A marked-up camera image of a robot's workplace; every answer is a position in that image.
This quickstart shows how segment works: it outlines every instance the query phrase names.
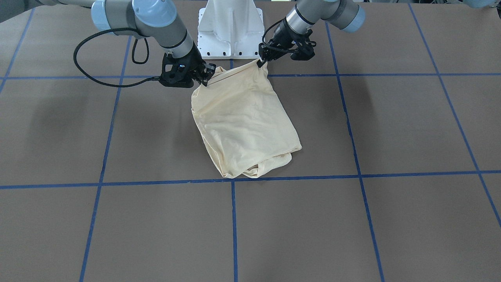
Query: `blue tape grid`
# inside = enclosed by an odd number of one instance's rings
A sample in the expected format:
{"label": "blue tape grid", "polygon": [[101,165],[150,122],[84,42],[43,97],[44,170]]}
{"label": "blue tape grid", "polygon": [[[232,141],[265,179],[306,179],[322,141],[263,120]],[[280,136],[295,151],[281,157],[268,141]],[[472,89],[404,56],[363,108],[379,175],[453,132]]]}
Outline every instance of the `blue tape grid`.
{"label": "blue tape grid", "polygon": [[[125,67],[127,66],[127,55],[129,54],[131,39],[132,39],[132,37],[129,36],[129,40],[127,41],[127,48],[125,49],[124,61],[122,64],[122,73],[120,75],[120,82],[119,82],[120,85],[123,83],[123,80],[124,80]],[[106,170],[106,163],[108,161],[108,153],[110,151],[111,135],[113,134],[113,124],[115,122],[115,114],[117,112],[118,100],[120,99],[121,90],[122,90],[122,88],[118,88],[117,96],[115,98],[115,105],[113,106],[113,114],[111,116],[110,130],[108,132],[108,140],[106,141],[106,149],[104,151],[104,157],[103,157],[103,168],[101,169],[101,175],[99,177],[99,185],[97,187],[96,200],[94,201],[94,209],[92,212],[91,225],[89,228],[89,236],[87,237],[87,244],[85,246],[84,259],[82,262],[82,270],[80,271],[80,279],[79,279],[80,282],[84,281],[85,269],[87,267],[87,259],[89,258],[89,250],[91,247],[92,234],[94,232],[94,223],[96,222],[97,208],[99,205],[99,197],[101,196],[101,188],[102,188],[102,183],[104,180],[104,172]]]}
{"label": "blue tape grid", "polygon": [[[103,167],[101,170],[101,175],[98,183],[70,183],[70,184],[40,184],[40,185],[5,185],[5,186],[0,186],[1,189],[26,189],[26,188],[62,188],[62,187],[98,187],[97,192],[96,192],[96,199],[94,202],[94,209],[93,209],[93,214],[91,218],[91,224],[89,228],[89,235],[87,239],[87,244],[86,244],[86,249],[85,249],[85,254],[84,254],[84,259],[82,262],[82,269],[80,273],[80,282],[83,282],[84,280],[84,275],[85,275],[85,269],[87,266],[87,259],[89,255],[89,250],[90,250],[90,245],[91,245],[91,240],[92,240],[92,234],[93,234],[93,229],[94,229],[94,224],[96,220],[96,215],[97,215],[97,208],[99,205],[99,198],[101,194],[101,189],[102,187],[105,186],[128,186],[128,185],[159,185],[159,184],[183,184],[183,183],[211,183],[211,182],[230,182],[231,183],[231,202],[232,202],[232,229],[233,229],[233,267],[234,267],[234,281],[238,281],[238,263],[237,263],[237,233],[236,233],[236,203],[235,203],[235,182],[244,182],[244,181],[283,181],[283,180],[313,180],[313,179],[351,179],[351,178],[358,178],[360,182],[360,187],[361,187],[361,192],[362,196],[364,199],[364,205],[366,208],[366,214],[367,214],[367,220],[369,223],[369,229],[371,232],[371,237],[373,240],[373,245],[374,245],[374,251],[376,254],[376,259],[378,263],[378,268],[379,268],[379,273],[380,273],[380,278],[381,281],[384,282],[384,274],[383,274],[383,268],[381,265],[381,259],[379,256],[379,251],[377,247],[377,241],[375,237],[375,232],[374,232],[374,227],[372,224],[372,219],[370,215],[370,209],[369,209],[369,204],[367,201],[367,197],[365,194],[365,188],[363,184],[363,179],[364,178],[381,178],[381,177],[415,177],[415,176],[443,176],[443,175],[470,175],[470,174],[476,174],[479,176],[479,179],[482,183],[482,186],[485,190],[485,193],[487,195],[487,198],[491,204],[492,210],[496,216],[496,219],[501,227],[501,220],[499,218],[499,214],[497,212],[497,209],[492,201],[492,198],[490,196],[490,193],[488,191],[488,188],[483,180],[483,174],[501,174],[501,170],[490,170],[490,171],[481,171],[480,168],[478,167],[478,164],[475,160],[475,157],[473,155],[473,152],[469,146],[469,143],[467,141],[466,135],[462,129],[462,126],[460,124],[459,118],[457,117],[457,114],[454,110],[452,101],[450,100],[450,97],[448,95],[447,89],[445,88],[445,85],[442,80],[442,76],[500,76],[501,73],[440,73],[438,71],[437,65],[435,63],[435,60],[431,54],[430,48],[426,42],[426,39],[424,37],[424,34],[421,30],[421,27],[419,25],[419,22],[416,18],[416,15],[414,14],[414,11],[412,10],[412,6],[408,5],[409,9],[412,13],[412,16],[416,22],[417,28],[419,30],[419,33],[421,35],[421,38],[425,44],[425,47],[428,51],[428,54],[430,56],[430,59],[433,63],[433,66],[435,68],[435,73],[365,73],[365,74],[342,74],[339,73],[338,67],[337,67],[337,62],[336,62],[336,57],[334,53],[334,47],[332,45],[332,40],[330,36],[330,31],[329,27],[326,23],[326,29],[327,29],[327,34],[329,37],[329,44],[331,47],[331,53],[332,53],[332,59],[334,63],[334,68],[335,68],[335,73],[333,74],[271,74],[269,75],[270,77],[336,77],[339,85],[339,90],[341,93],[341,99],[343,102],[343,109],[346,114],[346,120],[347,120],[347,127],[348,127],[348,132],[350,134],[350,138],[352,141],[352,146],[353,146],[353,151],[354,151],[354,159],[355,159],[355,164],[357,167],[357,174],[356,175],[330,175],[330,176],[299,176],[299,177],[264,177],[264,178],[259,178],[259,179],[198,179],[198,180],[166,180],[166,181],[138,181],[138,182],[103,182],[104,180],[104,174],[106,170],[106,162],[108,158],[108,153],[109,153],[109,148],[111,144],[111,137],[113,133],[113,124],[114,124],[114,119],[115,119],[115,114],[117,110],[117,105],[118,105],[118,100],[120,98],[120,92],[121,88],[117,90],[117,95],[115,99],[115,105],[113,109],[113,115],[112,115],[112,120],[110,123],[110,129],[108,133],[108,139],[106,143],[106,149],[103,157]],[[16,50],[14,52],[14,55],[11,59],[11,62],[9,64],[8,70],[5,74],[4,77],[1,77],[2,83],[0,84],[0,93],[3,90],[3,87],[6,83],[7,80],[26,80],[26,79],[87,79],[85,76],[49,76],[49,77],[44,77],[44,76],[32,76],[32,77],[9,77],[10,71],[12,69],[12,66],[15,62],[16,56],[19,52],[19,49],[21,47],[21,44],[26,36],[27,30],[30,26],[30,23],[32,21],[33,15],[35,13],[35,9],[32,9],[29,19],[27,21],[27,24],[25,26],[25,29],[23,30],[22,36],[19,40],[19,43],[16,47]],[[119,78],[120,79],[120,84],[123,83],[123,79],[125,78],[146,78],[150,77],[149,75],[125,75],[125,67],[127,63],[127,55],[129,53],[129,48],[130,48],[130,43],[131,43],[131,38],[129,37],[129,40],[127,42],[127,48],[124,56],[124,62],[122,66],[122,72],[120,76],[96,76],[96,78]],[[233,68],[233,60],[230,60],[230,68]],[[449,106],[451,108],[451,111],[454,115],[454,118],[456,120],[456,123],[461,131],[463,140],[468,148],[468,152],[471,156],[471,159],[474,163],[475,166],[475,171],[459,171],[459,172],[428,172],[428,173],[395,173],[395,174],[362,174],[360,171],[360,166],[358,163],[358,157],[356,153],[356,147],[355,147],[355,141],[353,139],[353,134],[351,131],[351,126],[349,122],[349,116],[348,116],[348,111],[346,108],[346,102],[344,99],[344,93],[343,93],[343,88],[341,84],[341,79],[340,77],[349,77],[349,76],[438,76],[442,89],[444,91],[444,94],[447,97],[447,101],[449,103]]]}
{"label": "blue tape grid", "polygon": [[344,110],[345,115],[346,115],[346,125],[348,127],[348,133],[350,135],[351,144],[353,146],[353,157],[355,158],[355,165],[357,166],[357,176],[358,176],[358,180],[360,182],[360,189],[362,191],[362,197],[364,199],[365,212],[367,214],[367,222],[369,223],[369,230],[371,232],[372,244],[374,246],[374,253],[376,255],[377,266],[379,269],[379,276],[381,278],[381,282],[384,282],[383,266],[381,265],[381,258],[379,256],[379,249],[377,247],[376,234],[374,232],[374,226],[372,224],[372,217],[371,217],[371,212],[369,209],[369,203],[367,202],[367,195],[365,194],[364,180],[362,178],[362,173],[360,171],[360,164],[358,163],[357,148],[355,146],[355,139],[353,139],[353,132],[351,130],[348,109],[346,108],[346,101],[345,101],[345,97],[344,97],[343,86],[341,84],[341,77],[339,76],[338,64],[336,61],[336,55],[334,53],[334,46],[332,45],[331,32],[329,30],[329,25],[327,24],[327,22],[325,22],[325,28],[327,30],[327,37],[329,39],[329,45],[331,47],[332,61],[334,63],[334,69],[336,70],[336,79],[338,81],[339,93],[341,94],[341,101],[343,102],[343,110]]}
{"label": "blue tape grid", "polygon": [[433,67],[435,68],[436,75],[438,76],[438,79],[440,80],[440,84],[442,85],[443,92],[445,94],[445,97],[447,98],[447,102],[449,103],[450,110],[452,111],[452,114],[454,115],[454,119],[456,120],[457,127],[461,131],[461,135],[463,137],[464,144],[468,148],[468,152],[470,154],[471,160],[473,161],[473,164],[475,165],[475,169],[478,173],[478,177],[480,178],[480,182],[482,183],[483,189],[485,190],[485,194],[487,195],[487,198],[490,202],[490,206],[492,208],[492,211],[494,212],[497,223],[501,227],[501,218],[499,217],[499,213],[497,212],[496,206],[494,205],[494,201],[492,201],[492,197],[490,196],[487,185],[485,184],[485,181],[483,180],[482,173],[480,172],[480,168],[478,167],[478,163],[476,162],[475,156],[473,155],[473,151],[471,150],[471,147],[468,143],[468,139],[466,138],[466,134],[464,133],[463,127],[461,126],[461,122],[459,122],[459,117],[457,117],[456,110],[454,109],[454,105],[452,104],[452,101],[449,97],[449,93],[447,92],[447,88],[445,87],[445,84],[443,83],[442,74],[438,71],[438,67],[435,63],[433,55],[431,54],[431,50],[428,46],[428,43],[426,42],[423,31],[421,30],[421,26],[419,26],[419,22],[417,20],[416,14],[414,13],[414,10],[412,9],[412,6],[410,4],[407,4],[407,5],[409,6],[412,17],[414,18],[414,21],[416,22],[416,25],[417,25],[417,29],[419,30],[419,34],[421,35],[421,38],[423,39],[423,43],[426,47],[426,50],[428,51],[428,55],[430,56],[431,62],[433,63]]}

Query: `crumpled cloth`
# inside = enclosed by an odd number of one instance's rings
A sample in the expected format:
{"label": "crumpled cloth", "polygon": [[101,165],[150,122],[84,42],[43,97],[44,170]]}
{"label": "crumpled cloth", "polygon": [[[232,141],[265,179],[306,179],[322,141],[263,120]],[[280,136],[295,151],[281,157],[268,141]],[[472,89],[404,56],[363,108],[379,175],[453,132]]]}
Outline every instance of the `crumpled cloth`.
{"label": "crumpled cloth", "polygon": [[301,150],[296,129],[268,81],[267,63],[217,67],[207,87],[191,96],[191,111],[203,143],[225,178],[258,178]]}

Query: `gray work surface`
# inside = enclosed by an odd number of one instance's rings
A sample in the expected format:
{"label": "gray work surface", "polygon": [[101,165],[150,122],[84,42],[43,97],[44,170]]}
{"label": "gray work surface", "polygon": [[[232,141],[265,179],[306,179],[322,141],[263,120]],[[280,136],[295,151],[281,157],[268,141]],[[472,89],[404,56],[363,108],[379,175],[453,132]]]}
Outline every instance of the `gray work surface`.
{"label": "gray work surface", "polygon": [[[205,2],[176,5],[196,38]],[[257,5],[268,27],[294,4]],[[82,76],[88,10],[0,24],[0,281],[500,281],[501,20],[363,7],[354,34],[313,27],[312,60],[269,64],[303,149],[252,181],[216,170],[195,88]],[[79,59],[130,83],[159,74],[150,48],[134,65],[102,36]]]}

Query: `light blue joint cap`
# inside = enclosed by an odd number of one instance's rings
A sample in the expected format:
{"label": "light blue joint cap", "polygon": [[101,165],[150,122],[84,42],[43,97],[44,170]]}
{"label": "light blue joint cap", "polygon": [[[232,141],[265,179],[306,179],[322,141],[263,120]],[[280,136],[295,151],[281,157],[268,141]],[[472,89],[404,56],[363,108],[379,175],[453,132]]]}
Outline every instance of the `light blue joint cap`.
{"label": "light blue joint cap", "polygon": [[94,25],[99,31],[111,29],[104,10],[105,0],[97,0],[92,3],[91,17]]}
{"label": "light blue joint cap", "polygon": [[364,21],[365,10],[362,7],[358,6],[357,15],[353,18],[353,20],[347,27],[342,29],[342,31],[345,31],[347,33],[355,32],[364,24]]}
{"label": "light blue joint cap", "polygon": [[478,9],[478,8],[488,6],[489,4],[494,3],[494,1],[493,0],[463,0],[463,3],[465,3],[466,5],[468,5],[472,8]]}
{"label": "light blue joint cap", "polygon": [[140,21],[154,28],[172,24],[177,15],[172,0],[132,0],[132,8]]}

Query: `yellow fabric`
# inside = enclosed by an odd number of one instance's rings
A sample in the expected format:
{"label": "yellow fabric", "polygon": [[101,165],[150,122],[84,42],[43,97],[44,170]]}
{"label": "yellow fabric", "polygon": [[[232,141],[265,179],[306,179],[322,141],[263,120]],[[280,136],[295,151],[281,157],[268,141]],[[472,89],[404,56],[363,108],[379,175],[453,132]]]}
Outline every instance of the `yellow fabric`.
{"label": "yellow fabric", "polygon": [[267,64],[216,69],[191,96],[191,111],[221,175],[257,178],[289,163],[301,149],[296,129],[268,81]]}

